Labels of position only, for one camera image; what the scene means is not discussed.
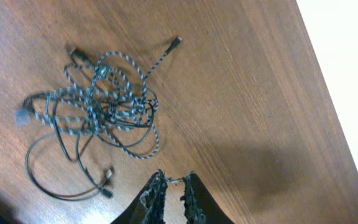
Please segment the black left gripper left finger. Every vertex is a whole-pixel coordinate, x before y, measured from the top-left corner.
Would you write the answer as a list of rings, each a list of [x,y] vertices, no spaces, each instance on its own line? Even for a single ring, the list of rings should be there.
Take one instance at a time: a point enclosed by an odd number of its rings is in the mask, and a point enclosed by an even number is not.
[[[131,204],[111,224],[165,224],[167,181],[161,170],[152,174]]]

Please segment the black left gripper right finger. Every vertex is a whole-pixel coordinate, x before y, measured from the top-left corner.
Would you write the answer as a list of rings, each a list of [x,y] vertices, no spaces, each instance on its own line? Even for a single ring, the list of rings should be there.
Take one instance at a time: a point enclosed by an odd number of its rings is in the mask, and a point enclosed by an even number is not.
[[[204,183],[195,173],[183,178],[186,222],[190,224],[234,224],[223,212]]]

